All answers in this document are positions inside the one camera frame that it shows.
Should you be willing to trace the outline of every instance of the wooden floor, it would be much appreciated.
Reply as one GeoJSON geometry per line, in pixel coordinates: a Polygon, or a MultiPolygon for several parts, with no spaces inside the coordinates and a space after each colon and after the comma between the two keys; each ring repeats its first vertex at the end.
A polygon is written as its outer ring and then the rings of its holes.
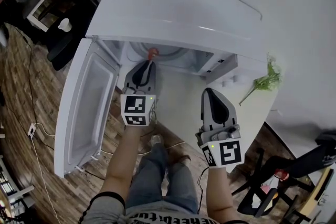
{"type": "MultiPolygon", "coordinates": [[[[9,27],[9,31],[9,46],[0,49],[0,84],[6,100],[6,106],[1,108],[1,121],[5,128],[6,139],[0,140],[0,154],[4,155],[19,186],[26,187],[30,184],[35,186],[35,190],[31,195],[36,202],[35,208],[39,217],[47,223],[57,223],[44,189],[32,143],[26,134],[31,122],[35,122],[28,83],[30,50],[13,27],[9,27]]],[[[56,72],[50,62],[47,61],[46,48],[36,45],[32,45],[32,48],[30,79],[33,87],[37,121],[44,125],[47,133],[54,134],[62,89],[70,64],[63,70],[56,72]]],[[[108,152],[115,150],[123,133],[124,127],[120,116],[119,97],[118,93],[113,96],[104,133],[102,149],[108,152]]],[[[151,130],[153,130],[153,127],[149,126],[147,130],[144,130],[144,134],[151,130]]],[[[163,134],[167,146],[180,142],[178,137],[160,124],[155,127],[152,133],[163,134]]],[[[54,148],[54,138],[46,136],[40,127],[36,131],[36,135],[45,144],[54,148]]],[[[150,135],[142,138],[139,153],[150,149],[147,145],[149,138],[150,135]]],[[[43,177],[57,215],[61,223],[77,223],[82,212],[87,208],[90,199],[102,186],[102,180],[79,171],[67,175],[65,179],[60,179],[54,174],[54,152],[44,146],[41,141],[34,138],[36,151],[42,165],[43,177]]],[[[258,157],[256,154],[256,148],[258,147],[266,150],[264,160],[272,155],[291,157],[281,143],[263,127],[246,153],[245,164],[239,165],[229,174],[232,191],[245,182],[245,178],[240,171],[253,170],[258,157]]],[[[206,167],[203,155],[187,144],[180,145],[174,150],[183,151],[191,156],[191,171],[196,184],[201,171],[206,167]]],[[[109,159],[110,155],[102,153],[98,161],[91,161],[85,166],[85,169],[104,178],[109,159]]],[[[206,181],[207,173],[204,174],[201,181],[204,188],[206,181]]],[[[163,182],[163,193],[166,192],[166,186],[167,182],[165,180],[163,182]]],[[[197,188],[197,191],[200,197],[200,189],[197,188]]],[[[288,195],[293,198],[297,191],[295,188],[290,189],[288,195]]],[[[245,193],[234,197],[235,206],[238,206],[245,193]]],[[[303,191],[301,196],[304,198],[306,193],[303,191]]],[[[287,209],[288,206],[280,201],[276,208],[266,217],[259,219],[244,215],[240,215],[240,217],[249,223],[279,223],[287,209]]],[[[202,212],[206,212],[205,199],[202,202],[202,212]]]]}

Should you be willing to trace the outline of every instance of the wall outlet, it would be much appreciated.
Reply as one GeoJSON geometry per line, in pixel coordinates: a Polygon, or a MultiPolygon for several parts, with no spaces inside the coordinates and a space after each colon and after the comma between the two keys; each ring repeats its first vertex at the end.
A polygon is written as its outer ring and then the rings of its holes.
{"type": "Polygon", "coordinates": [[[29,127],[29,130],[28,130],[28,136],[29,136],[29,138],[33,139],[35,131],[36,131],[36,126],[32,123],[30,125],[30,127],[29,127]]]}

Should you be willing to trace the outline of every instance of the t-shirt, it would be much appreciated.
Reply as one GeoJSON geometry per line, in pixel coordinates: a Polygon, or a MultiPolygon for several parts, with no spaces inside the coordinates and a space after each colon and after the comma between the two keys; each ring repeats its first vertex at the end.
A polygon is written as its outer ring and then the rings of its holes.
{"type": "MultiPolygon", "coordinates": [[[[112,192],[99,193],[90,202],[88,209],[79,220],[82,224],[218,224],[202,215],[193,215],[176,210],[133,211],[125,215],[125,202],[120,195],[112,192]]],[[[248,224],[242,220],[225,224],[248,224]]]]}

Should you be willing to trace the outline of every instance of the green plant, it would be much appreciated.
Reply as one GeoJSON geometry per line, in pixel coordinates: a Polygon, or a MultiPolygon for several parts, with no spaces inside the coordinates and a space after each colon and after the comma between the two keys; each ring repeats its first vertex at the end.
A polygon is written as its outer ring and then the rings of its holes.
{"type": "Polygon", "coordinates": [[[239,105],[248,98],[255,90],[272,91],[274,88],[278,87],[281,82],[281,70],[275,64],[275,58],[268,56],[267,59],[267,76],[254,81],[252,89],[247,93],[247,95],[240,101],[239,105]]]}

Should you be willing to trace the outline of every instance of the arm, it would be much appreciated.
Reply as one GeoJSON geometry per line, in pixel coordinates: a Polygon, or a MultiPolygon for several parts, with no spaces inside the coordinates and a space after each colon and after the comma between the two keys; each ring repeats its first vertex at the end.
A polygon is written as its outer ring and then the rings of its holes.
{"type": "Polygon", "coordinates": [[[225,168],[209,169],[206,205],[208,216],[219,223],[239,220],[236,210],[233,208],[233,199],[225,168]]]}
{"type": "Polygon", "coordinates": [[[126,200],[138,154],[141,128],[126,127],[126,131],[110,160],[100,193],[111,191],[126,200]]]}

